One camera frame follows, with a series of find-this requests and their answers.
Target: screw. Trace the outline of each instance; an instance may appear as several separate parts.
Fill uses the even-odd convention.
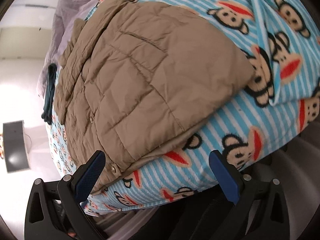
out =
[[[250,176],[249,174],[244,174],[244,175],[243,175],[243,179],[244,179],[245,181],[250,181],[250,180],[251,180],[251,176]]]
[[[36,180],[35,180],[35,184],[36,184],[36,185],[39,185],[40,183],[41,183],[41,179],[36,179]]]
[[[280,184],[279,179],[273,179],[272,182],[273,182],[273,184],[275,184],[275,185],[279,185],[279,184]]]
[[[64,181],[69,181],[69,180],[71,180],[71,175],[66,175],[66,176],[64,176],[64,177],[63,177],[63,180],[64,180]]]

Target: blue gripper pad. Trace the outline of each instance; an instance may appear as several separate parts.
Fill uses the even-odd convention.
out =
[[[81,165],[77,169],[77,171],[79,170],[81,172],[86,168],[86,170],[83,171],[82,177],[79,178],[77,184],[75,185],[74,198],[77,203],[87,200],[105,165],[106,156],[104,152],[96,151],[86,164]]]
[[[227,200],[236,205],[240,199],[240,192],[243,188],[243,182],[239,171],[235,166],[229,164],[218,150],[214,150],[210,153],[209,166],[219,182]]]

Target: brown puffer jacket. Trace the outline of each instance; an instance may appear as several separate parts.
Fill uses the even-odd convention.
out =
[[[160,2],[105,0],[76,20],[54,108],[77,166],[106,166],[93,193],[181,145],[254,69],[207,20]]]

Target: blanket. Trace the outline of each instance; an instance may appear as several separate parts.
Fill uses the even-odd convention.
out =
[[[146,164],[102,194],[90,195],[88,214],[157,206],[212,187],[217,184],[208,164],[212,150],[244,169],[286,144],[319,114],[319,30],[299,0],[129,1],[162,1],[201,15],[242,49],[256,75],[183,148]],[[76,167],[54,111],[52,119],[53,125],[47,126],[52,158],[63,176]]]

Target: gray blanket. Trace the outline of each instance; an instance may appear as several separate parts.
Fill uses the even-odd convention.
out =
[[[73,22],[76,18],[84,19],[98,0],[59,0],[52,23],[52,40],[44,61],[44,67],[39,75],[36,87],[37,94],[44,98],[48,66],[58,65],[58,58],[65,50],[70,40]]]

